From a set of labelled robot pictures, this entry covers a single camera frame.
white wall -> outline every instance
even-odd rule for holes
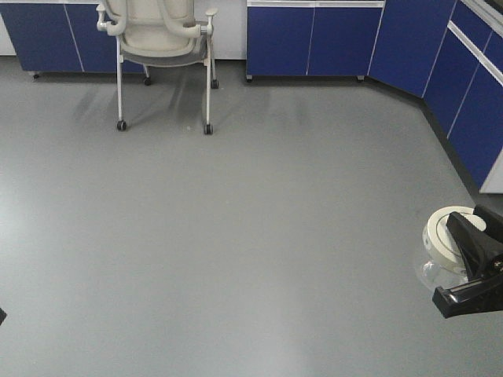
[[[196,0],[197,20],[206,20],[206,9],[216,7],[215,57],[217,59],[246,58],[246,1]]]
[[[480,189],[480,192],[485,194],[503,193],[503,148]]]
[[[16,55],[0,13],[0,55]]]

white chair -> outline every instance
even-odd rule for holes
[[[117,130],[127,127],[123,119],[122,63],[124,59],[143,65],[144,84],[150,85],[149,67],[181,67],[195,63],[206,66],[206,123],[204,134],[213,134],[210,123],[210,92],[218,88],[213,57],[213,16],[207,22],[194,18],[194,0],[101,0],[96,8],[97,28],[116,37]],[[105,21],[105,12],[109,21]]]

blue cabinet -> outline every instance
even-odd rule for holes
[[[2,4],[3,20],[25,71],[82,71],[62,4]]]
[[[448,31],[424,99],[448,135],[479,61]]]
[[[466,36],[475,48],[483,50],[490,34],[491,29],[484,21],[463,3],[457,3],[424,95],[447,135],[479,66],[477,58],[460,38]]]
[[[496,33],[490,36],[486,48],[486,57],[497,69],[503,71],[503,37]]]
[[[96,5],[65,5],[85,72],[116,71],[116,39],[96,28]],[[143,67],[124,61],[124,72],[142,72]]]
[[[314,8],[248,7],[247,75],[305,75]]]
[[[503,82],[482,65],[454,123],[450,142],[482,187],[503,147]]]
[[[380,7],[315,9],[309,75],[367,75]]]
[[[383,5],[248,1],[247,75],[367,75]]]
[[[423,97],[456,0],[387,0],[370,76]]]
[[[116,71],[116,40],[96,29],[95,4],[0,4],[25,71]],[[125,72],[142,72],[126,61]]]

chair backrest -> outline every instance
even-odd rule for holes
[[[127,25],[120,38],[131,52],[173,56],[177,51],[186,51],[193,42],[193,37],[176,31],[196,24],[194,0],[104,0],[112,20],[119,21],[123,17],[121,3],[124,2],[127,4]]]

chair seat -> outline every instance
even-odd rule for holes
[[[195,39],[192,51],[177,57],[143,57],[127,51],[123,51],[123,56],[134,63],[148,65],[149,67],[169,68],[201,63],[206,57],[206,35],[201,35]]]

